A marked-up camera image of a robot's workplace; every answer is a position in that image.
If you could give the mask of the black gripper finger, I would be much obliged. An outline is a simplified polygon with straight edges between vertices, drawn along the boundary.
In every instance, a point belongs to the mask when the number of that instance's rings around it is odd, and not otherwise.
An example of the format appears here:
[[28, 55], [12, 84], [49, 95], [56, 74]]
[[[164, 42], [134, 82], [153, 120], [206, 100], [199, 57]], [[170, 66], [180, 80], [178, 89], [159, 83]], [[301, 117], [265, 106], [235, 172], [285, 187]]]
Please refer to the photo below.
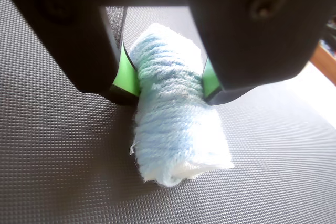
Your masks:
[[103, 0], [12, 0], [71, 83], [118, 104], [138, 102], [123, 32], [127, 8]]
[[188, 0], [208, 55], [205, 100], [219, 105], [295, 77], [311, 58], [335, 0]]

